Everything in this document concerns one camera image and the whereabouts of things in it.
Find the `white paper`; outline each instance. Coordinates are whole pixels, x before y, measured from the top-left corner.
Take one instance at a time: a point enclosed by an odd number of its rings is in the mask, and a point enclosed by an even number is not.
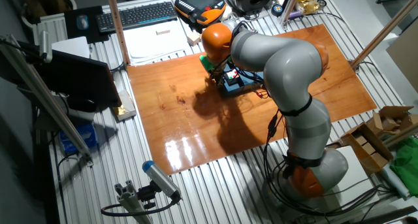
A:
[[[77,37],[52,44],[52,50],[89,58],[90,50],[86,37]]]
[[[156,31],[170,32],[157,35]],[[173,52],[184,50],[187,37],[178,21],[163,22],[123,31],[131,63],[141,63],[158,59]]]

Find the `robotic arm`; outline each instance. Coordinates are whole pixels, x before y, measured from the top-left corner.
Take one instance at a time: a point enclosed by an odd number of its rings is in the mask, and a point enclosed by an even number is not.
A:
[[[225,53],[228,49],[232,61],[242,70],[264,72],[266,90],[286,120],[288,166],[278,175],[282,192],[294,200],[304,200],[332,189],[346,174],[348,163],[338,150],[325,150],[330,135],[330,116],[325,105],[308,93],[308,86],[327,68],[326,48],[300,39],[260,35],[244,28],[236,35],[236,29],[232,32],[228,29],[229,36],[219,35],[217,27],[225,25],[214,25],[216,27],[210,26],[202,34],[209,61],[216,56],[212,47],[212,40],[216,38],[213,37],[232,38],[230,47],[225,47],[226,42],[223,42],[217,50]]]

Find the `keyboard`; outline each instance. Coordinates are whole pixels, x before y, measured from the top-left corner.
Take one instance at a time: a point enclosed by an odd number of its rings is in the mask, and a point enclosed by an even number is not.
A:
[[[170,2],[120,10],[119,15],[124,29],[143,27],[177,19],[177,13]],[[97,15],[96,20],[99,25],[100,33],[115,31],[112,15],[110,13]]]

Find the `green cloth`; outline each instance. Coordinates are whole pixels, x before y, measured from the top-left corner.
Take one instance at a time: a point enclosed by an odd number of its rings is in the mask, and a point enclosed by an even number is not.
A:
[[[401,148],[391,169],[404,182],[411,195],[418,196],[418,140],[409,137],[399,144]]]

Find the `wooden board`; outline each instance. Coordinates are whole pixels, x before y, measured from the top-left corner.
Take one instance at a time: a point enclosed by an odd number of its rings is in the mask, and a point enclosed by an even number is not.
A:
[[[331,121],[376,108],[324,25],[278,35],[324,44],[329,67],[309,87]],[[263,145],[277,111],[254,93],[224,99],[208,80],[199,56],[128,67],[152,159],[172,174]],[[280,124],[273,138],[283,137]]]

